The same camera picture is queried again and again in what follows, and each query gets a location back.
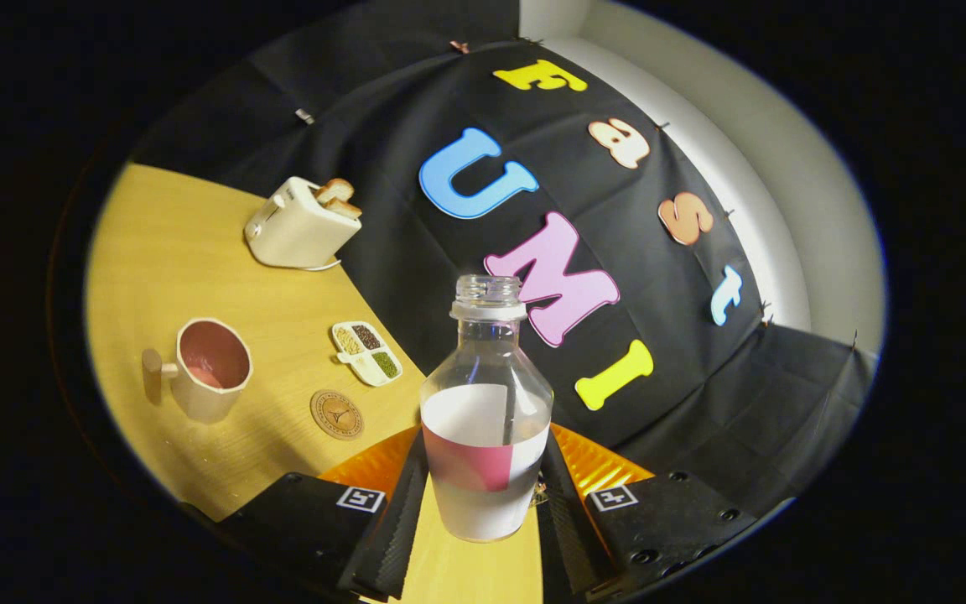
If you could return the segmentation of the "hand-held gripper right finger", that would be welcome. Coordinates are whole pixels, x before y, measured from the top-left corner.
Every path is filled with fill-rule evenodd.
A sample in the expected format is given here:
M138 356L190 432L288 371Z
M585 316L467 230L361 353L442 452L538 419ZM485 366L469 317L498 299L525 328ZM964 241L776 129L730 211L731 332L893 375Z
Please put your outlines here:
M537 505L545 603L633 603L729 553L793 505L764 508L675 456L624 456L552 424Z

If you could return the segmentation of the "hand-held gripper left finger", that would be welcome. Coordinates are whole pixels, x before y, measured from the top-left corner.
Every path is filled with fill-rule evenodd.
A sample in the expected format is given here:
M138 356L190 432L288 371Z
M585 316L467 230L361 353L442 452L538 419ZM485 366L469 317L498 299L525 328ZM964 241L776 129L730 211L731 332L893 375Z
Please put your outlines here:
M321 476L283 475L215 529L333 601L402 599L426 481L424 435L413 427Z

